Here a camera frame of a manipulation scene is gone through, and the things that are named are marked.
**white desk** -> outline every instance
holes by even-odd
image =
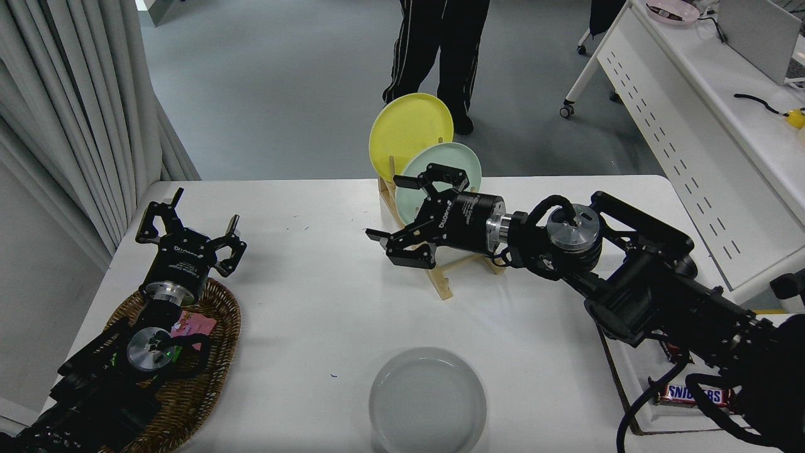
[[[217,407],[181,451],[371,452],[373,379],[393,355],[418,346],[455,352],[485,386],[488,421],[476,453],[614,450],[621,402],[582,299],[564,283],[522,269],[495,276],[475,262],[448,272],[454,297],[441,301],[424,272],[395,267],[365,237],[366,227],[394,227],[374,180],[158,183],[144,200],[161,201],[180,186],[186,226],[217,235],[238,213],[249,244],[238,270],[220,279],[241,303],[237,353]],[[482,187],[503,196],[509,211],[553,193],[587,203],[598,189],[699,242],[661,177],[489,178]],[[155,247],[134,242],[137,224],[71,354],[145,276]],[[717,284],[706,251],[694,257],[700,281]],[[608,275],[621,258],[606,247],[598,269]],[[627,441],[630,452],[756,451],[721,432]]]
[[[675,27],[627,2],[568,94],[600,65],[676,189],[720,271],[745,301],[805,267],[805,146],[781,110],[805,94],[780,87],[722,44],[712,21]]]

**snickers bar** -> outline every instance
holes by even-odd
[[[668,358],[668,361],[671,362],[672,364],[676,364],[680,360],[687,360],[689,364],[693,363],[693,359],[691,359],[691,356],[690,355],[685,356],[685,354],[682,353],[682,349],[680,349],[678,346],[664,341],[660,341],[658,343],[659,346],[663,349],[663,352],[665,352],[665,356]]]
[[[704,394],[710,398],[710,401],[716,407],[728,409],[730,406],[730,399],[732,397],[732,390],[730,389],[713,389],[709,387],[702,387]],[[665,388],[657,394],[654,399],[657,405],[674,405],[679,407],[696,407],[696,400],[693,399],[693,394],[684,385],[679,384],[666,384]]]

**desk leg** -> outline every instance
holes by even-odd
[[[626,12],[626,8],[630,7],[630,3],[624,3],[623,7],[621,8],[621,12],[617,13],[617,17],[612,22],[612,26],[609,27],[606,34],[604,35],[604,39],[598,44],[596,51],[592,53],[590,56],[590,61],[587,62],[587,65],[584,66],[584,69],[579,74],[579,78],[576,79],[576,83],[573,84],[573,87],[570,88],[568,95],[564,99],[564,106],[559,111],[559,114],[562,115],[562,118],[570,118],[570,116],[574,113],[573,112],[573,104],[576,102],[576,99],[579,97],[584,88],[590,82],[592,75],[596,73],[598,67],[601,66],[598,64],[598,52],[601,51],[601,47],[606,42],[607,38],[609,38],[609,34],[612,33],[612,30],[617,25],[618,21],[621,20],[623,14]]]

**caster wheel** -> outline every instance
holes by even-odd
[[[561,109],[559,109],[559,116],[565,119],[570,119],[571,115],[574,113],[573,106],[563,106]]]

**laptop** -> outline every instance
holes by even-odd
[[[720,0],[727,44],[778,85],[805,82],[802,21],[770,0]]]

